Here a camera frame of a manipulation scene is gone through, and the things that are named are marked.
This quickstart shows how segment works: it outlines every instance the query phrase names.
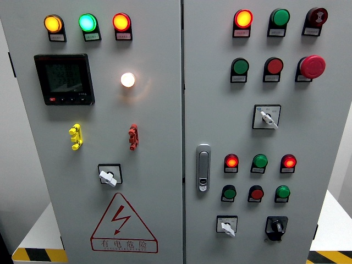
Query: white switch handle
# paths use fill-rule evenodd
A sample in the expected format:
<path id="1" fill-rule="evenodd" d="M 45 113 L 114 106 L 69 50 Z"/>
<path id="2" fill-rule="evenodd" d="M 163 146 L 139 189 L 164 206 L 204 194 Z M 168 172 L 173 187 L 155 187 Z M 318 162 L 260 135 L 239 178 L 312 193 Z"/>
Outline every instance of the white switch handle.
<path id="1" fill-rule="evenodd" d="M 113 177 L 114 175 L 112 173 L 106 173 L 104 171 L 99 174 L 99 178 L 102 179 L 103 182 L 109 184 L 111 187 L 115 187 L 117 183 Z"/>
<path id="2" fill-rule="evenodd" d="M 263 120 L 271 125 L 274 129 L 278 129 L 279 127 L 275 124 L 274 120 L 270 117 L 270 115 L 266 114 L 264 111 L 260 111 L 260 114 L 263 116 Z"/>
<path id="3" fill-rule="evenodd" d="M 232 238 L 235 237 L 235 231 L 232 230 L 231 225 L 221 223 L 221 228 L 225 231 L 226 235 L 229 235 Z"/>

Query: white wall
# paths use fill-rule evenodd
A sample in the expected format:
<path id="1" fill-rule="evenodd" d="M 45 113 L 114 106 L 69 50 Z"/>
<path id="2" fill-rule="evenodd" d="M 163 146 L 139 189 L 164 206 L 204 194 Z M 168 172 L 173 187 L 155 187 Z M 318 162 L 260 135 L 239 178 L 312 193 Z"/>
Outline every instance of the white wall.
<path id="1" fill-rule="evenodd" d="M 50 202 L 0 22 L 0 232 L 10 254 Z"/>
<path id="2" fill-rule="evenodd" d="M 348 193 L 352 192 L 352 104 L 348 114 L 345 129 L 337 152 L 335 165 L 331 174 L 328 190 L 336 200 L 345 208 L 352 216 L 352 196 Z"/>

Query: illuminated green light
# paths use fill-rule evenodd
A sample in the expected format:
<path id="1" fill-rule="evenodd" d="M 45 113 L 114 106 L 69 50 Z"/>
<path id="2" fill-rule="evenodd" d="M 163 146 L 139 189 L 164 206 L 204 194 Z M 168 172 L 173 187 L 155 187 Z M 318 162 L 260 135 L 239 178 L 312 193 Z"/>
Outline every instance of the illuminated green light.
<path id="1" fill-rule="evenodd" d="M 97 26 L 97 20 L 91 14 L 81 15 L 78 20 L 79 26 L 83 31 L 91 32 Z"/>

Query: electrical hazard warning sign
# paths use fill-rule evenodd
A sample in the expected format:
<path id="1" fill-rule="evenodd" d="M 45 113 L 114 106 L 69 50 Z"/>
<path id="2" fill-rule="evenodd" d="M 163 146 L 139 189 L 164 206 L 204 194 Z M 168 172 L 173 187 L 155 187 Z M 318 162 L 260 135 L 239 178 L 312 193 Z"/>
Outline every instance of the electrical hazard warning sign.
<path id="1" fill-rule="evenodd" d="M 121 193 L 116 193 L 91 237 L 94 251 L 158 253 L 158 240 Z"/>

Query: black and yellow hazard stripe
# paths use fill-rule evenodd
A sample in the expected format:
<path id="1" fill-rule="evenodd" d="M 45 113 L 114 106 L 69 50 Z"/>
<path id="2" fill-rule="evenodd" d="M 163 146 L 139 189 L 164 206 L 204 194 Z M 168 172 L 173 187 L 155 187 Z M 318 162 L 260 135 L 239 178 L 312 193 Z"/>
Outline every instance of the black and yellow hazard stripe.
<path id="1" fill-rule="evenodd" d="M 31 249 L 19 247 L 12 255 L 14 261 L 68 262 L 63 249 Z"/>
<path id="2" fill-rule="evenodd" d="M 352 264 L 352 251 L 310 251 L 307 263 Z"/>

